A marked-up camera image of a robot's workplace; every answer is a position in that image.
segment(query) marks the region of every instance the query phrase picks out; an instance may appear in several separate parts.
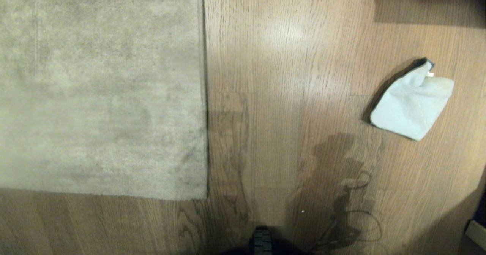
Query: black object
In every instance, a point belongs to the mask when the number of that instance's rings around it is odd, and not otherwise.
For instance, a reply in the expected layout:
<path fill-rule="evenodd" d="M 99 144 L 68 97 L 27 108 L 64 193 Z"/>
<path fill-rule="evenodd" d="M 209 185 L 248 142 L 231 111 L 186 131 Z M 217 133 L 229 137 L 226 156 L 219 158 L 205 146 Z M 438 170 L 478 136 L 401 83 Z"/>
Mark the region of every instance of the black object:
<path fill-rule="evenodd" d="M 250 238 L 248 248 L 233 248 L 221 255 L 311 255 L 284 239 L 272 237 L 267 227 L 257 227 Z"/>
<path fill-rule="evenodd" d="M 474 220 L 481 226 L 486 227 L 486 193 L 483 193 L 476 215 L 474 215 Z"/>

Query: wooden floor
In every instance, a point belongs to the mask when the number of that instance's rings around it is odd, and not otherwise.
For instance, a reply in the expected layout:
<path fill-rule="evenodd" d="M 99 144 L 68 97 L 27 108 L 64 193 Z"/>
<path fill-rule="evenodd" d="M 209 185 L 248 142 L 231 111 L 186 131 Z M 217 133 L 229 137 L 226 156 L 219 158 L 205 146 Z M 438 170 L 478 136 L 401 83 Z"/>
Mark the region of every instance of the wooden floor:
<path fill-rule="evenodd" d="M 332 254 L 457 254 L 485 182 L 484 3 L 205 0 L 205 12 L 209 198 L 2 190 L 1 254 L 212 254 L 258 225 L 303 249 L 323 235 Z M 422 56 L 455 80 L 429 134 L 366 123 Z"/>

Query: white object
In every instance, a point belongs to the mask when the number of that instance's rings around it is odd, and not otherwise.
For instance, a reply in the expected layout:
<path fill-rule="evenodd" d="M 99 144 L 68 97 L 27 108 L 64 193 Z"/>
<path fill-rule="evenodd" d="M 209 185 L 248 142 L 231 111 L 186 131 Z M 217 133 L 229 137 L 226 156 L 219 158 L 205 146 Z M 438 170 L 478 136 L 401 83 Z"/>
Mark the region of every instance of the white object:
<path fill-rule="evenodd" d="M 371 123 L 420 141 L 434 125 L 452 95 L 454 81 L 433 77 L 434 64 L 424 63 L 396 80 L 371 113 Z"/>
<path fill-rule="evenodd" d="M 481 248 L 486 250 L 486 228 L 473 220 L 469 223 L 465 234 Z"/>

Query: gray rug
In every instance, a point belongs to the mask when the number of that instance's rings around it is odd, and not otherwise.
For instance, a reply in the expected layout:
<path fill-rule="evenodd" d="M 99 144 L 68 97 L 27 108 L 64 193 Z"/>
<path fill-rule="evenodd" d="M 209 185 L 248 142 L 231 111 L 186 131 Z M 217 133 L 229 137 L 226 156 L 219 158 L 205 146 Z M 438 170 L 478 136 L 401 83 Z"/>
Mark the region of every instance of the gray rug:
<path fill-rule="evenodd" d="M 0 187 L 205 198 L 201 0 L 0 0 Z"/>

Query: black rubber tread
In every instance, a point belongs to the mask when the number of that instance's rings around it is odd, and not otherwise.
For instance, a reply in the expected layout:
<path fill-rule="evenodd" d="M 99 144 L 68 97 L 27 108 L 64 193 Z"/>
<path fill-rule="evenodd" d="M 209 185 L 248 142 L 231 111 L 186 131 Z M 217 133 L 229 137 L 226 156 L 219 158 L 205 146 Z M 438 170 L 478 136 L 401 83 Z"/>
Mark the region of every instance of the black rubber tread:
<path fill-rule="evenodd" d="M 265 228 L 253 232 L 253 255 L 272 255 L 272 235 Z"/>

